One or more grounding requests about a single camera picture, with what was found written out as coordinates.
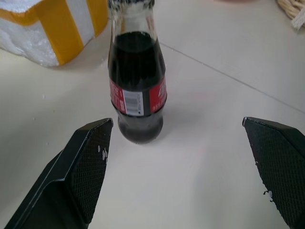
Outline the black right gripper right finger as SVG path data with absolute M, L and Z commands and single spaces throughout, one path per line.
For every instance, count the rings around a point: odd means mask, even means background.
M 291 229 L 305 227 L 305 136 L 296 128 L 244 117 L 260 178 Z

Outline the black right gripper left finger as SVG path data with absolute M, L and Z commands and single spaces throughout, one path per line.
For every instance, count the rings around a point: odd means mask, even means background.
M 86 229 L 92 221 L 108 161 L 113 120 L 77 129 L 43 169 L 7 229 Z

